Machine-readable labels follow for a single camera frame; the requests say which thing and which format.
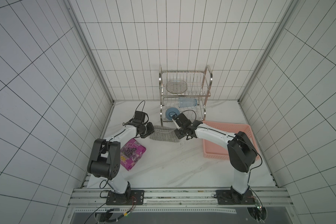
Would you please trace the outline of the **grey striped square dishcloth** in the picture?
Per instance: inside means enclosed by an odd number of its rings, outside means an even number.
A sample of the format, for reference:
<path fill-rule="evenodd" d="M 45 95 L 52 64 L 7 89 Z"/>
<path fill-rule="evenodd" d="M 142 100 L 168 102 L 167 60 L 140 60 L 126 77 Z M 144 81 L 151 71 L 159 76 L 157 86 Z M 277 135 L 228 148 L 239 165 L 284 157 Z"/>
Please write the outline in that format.
<path fill-rule="evenodd" d="M 154 141 L 178 143 L 180 140 L 175 135 L 175 128 L 154 126 L 154 132 L 149 136 Z"/>

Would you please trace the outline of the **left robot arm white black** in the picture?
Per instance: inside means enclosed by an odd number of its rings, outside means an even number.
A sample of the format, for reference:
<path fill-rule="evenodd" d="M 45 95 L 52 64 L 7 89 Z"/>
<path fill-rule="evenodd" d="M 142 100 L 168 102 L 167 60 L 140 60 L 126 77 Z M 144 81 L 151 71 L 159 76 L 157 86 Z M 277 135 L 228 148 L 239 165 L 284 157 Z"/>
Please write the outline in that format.
<path fill-rule="evenodd" d="M 131 201 L 131 186 L 121 175 L 120 151 L 134 137 L 146 138 L 154 132 L 151 122 L 147 124 L 127 122 L 121 130 L 106 139 L 94 141 L 87 172 L 93 176 L 106 178 L 111 190 L 107 201 L 126 204 Z"/>

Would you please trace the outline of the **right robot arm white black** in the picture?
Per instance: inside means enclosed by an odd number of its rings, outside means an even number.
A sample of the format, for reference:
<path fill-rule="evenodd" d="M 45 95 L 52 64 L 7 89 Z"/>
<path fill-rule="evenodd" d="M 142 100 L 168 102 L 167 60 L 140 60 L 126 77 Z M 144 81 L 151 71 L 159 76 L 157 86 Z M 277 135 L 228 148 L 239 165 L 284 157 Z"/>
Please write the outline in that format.
<path fill-rule="evenodd" d="M 174 133 L 179 140 L 183 137 L 186 137 L 186 140 L 199 138 L 217 144 L 228 151 L 229 161 L 234 168 L 233 184 L 227 196 L 220 198 L 227 199 L 233 204 L 242 203 L 250 188 L 251 166 L 259 155 L 246 133 L 242 131 L 228 133 L 198 120 L 192 122 L 183 113 L 173 115 L 172 120 L 176 126 Z"/>

